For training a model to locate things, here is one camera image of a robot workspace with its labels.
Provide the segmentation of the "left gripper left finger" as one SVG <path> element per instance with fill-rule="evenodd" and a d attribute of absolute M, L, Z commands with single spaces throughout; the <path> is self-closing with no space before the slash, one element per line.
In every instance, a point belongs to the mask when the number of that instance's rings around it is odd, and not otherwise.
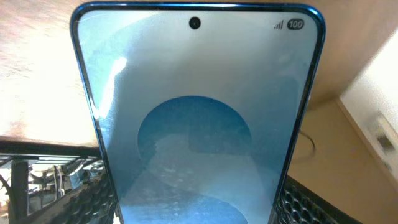
<path fill-rule="evenodd" d="M 114 190 L 106 172 L 88 179 L 60 199 L 17 224 L 112 224 L 116 211 Z"/>

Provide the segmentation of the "blue Samsung Galaxy smartphone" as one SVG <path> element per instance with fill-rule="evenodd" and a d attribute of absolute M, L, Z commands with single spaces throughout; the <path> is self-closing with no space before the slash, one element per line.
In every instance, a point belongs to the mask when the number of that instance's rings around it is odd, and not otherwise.
<path fill-rule="evenodd" d="M 271 223 L 325 40 L 307 4 L 92 1 L 70 35 L 121 223 Z"/>

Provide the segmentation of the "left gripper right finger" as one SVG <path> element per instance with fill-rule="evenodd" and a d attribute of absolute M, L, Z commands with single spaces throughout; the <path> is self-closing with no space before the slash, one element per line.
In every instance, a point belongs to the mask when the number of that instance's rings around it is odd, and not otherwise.
<path fill-rule="evenodd" d="M 275 209 L 276 224 L 361 224 L 287 176 Z"/>

